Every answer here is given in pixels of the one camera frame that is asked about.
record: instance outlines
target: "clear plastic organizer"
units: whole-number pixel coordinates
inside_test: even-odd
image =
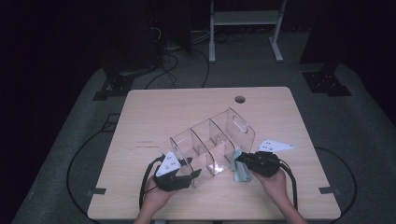
[[[191,187],[197,188],[231,166],[236,148],[249,152],[254,137],[253,129],[245,120],[228,108],[170,138],[177,159],[187,163],[177,175],[190,175],[202,169],[199,176],[191,181]]]

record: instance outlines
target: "gray carpet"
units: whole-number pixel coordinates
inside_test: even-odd
[[[280,34],[278,44],[283,63],[275,60],[268,43],[269,34],[245,35],[244,40],[233,44],[217,44],[217,61],[209,65],[205,88],[289,87],[314,146],[330,150],[318,148],[318,156],[331,186],[339,192],[335,197],[342,211],[352,202],[355,190],[353,176],[337,155],[356,178],[356,201],[336,223],[394,223],[395,127],[364,89],[357,74],[342,64],[335,75],[352,96],[329,97],[309,90],[302,72],[317,71],[321,64],[299,64],[308,35],[308,32]],[[207,44],[194,48],[207,57]],[[192,54],[179,51],[172,55],[178,63],[171,75],[157,78],[148,88],[201,88],[207,71],[205,57],[198,51]],[[175,62],[174,57],[163,57],[163,66],[167,69]],[[162,72],[159,68],[136,78],[133,89],[145,89]],[[112,132],[100,131],[109,114],[121,112],[125,100],[125,97],[92,100],[105,78],[103,70],[92,74],[13,223],[92,223],[71,200],[66,177],[73,160],[69,172],[71,193],[76,204],[87,211],[112,138]],[[92,136],[94,138],[84,145]],[[310,223],[330,223],[330,220],[310,220]]]

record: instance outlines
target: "white shelf frame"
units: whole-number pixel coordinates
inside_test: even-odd
[[[287,0],[282,0],[280,10],[260,11],[215,11],[215,0],[210,3],[210,40],[209,40],[209,62],[216,62],[215,49],[215,26],[217,25],[262,25],[274,24],[276,26],[274,35],[269,37],[271,48],[278,63],[283,62],[282,54],[276,43],[280,25],[282,24]]]

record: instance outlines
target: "white label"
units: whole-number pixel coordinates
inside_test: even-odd
[[[180,162],[178,162],[175,154],[172,151],[169,151],[168,154],[166,154],[165,159],[163,159],[163,163],[160,166],[160,169],[158,169],[156,176],[162,176],[166,175],[168,173],[171,173],[172,171],[175,171],[181,167]]]
[[[264,139],[262,144],[259,146],[259,151],[275,152],[287,149],[293,149],[294,145],[280,143],[269,139]]]

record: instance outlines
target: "hand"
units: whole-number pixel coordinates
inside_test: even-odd
[[[262,183],[262,187],[274,203],[288,200],[288,193],[286,191],[286,175],[282,169],[279,169],[271,177],[264,177],[258,173],[250,170]]]
[[[303,216],[294,208],[286,191],[286,175],[282,169],[271,177],[264,177],[250,170],[262,183],[262,187],[290,224],[306,224]]]
[[[177,190],[167,192],[157,188],[157,185],[155,184],[154,179],[151,176],[148,179],[146,185],[146,194],[143,200],[142,209],[140,210],[139,215],[137,215],[134,223],[149,224],[154,214],[162,207],[164,207],[168,202],[169,198],[176,192]]]

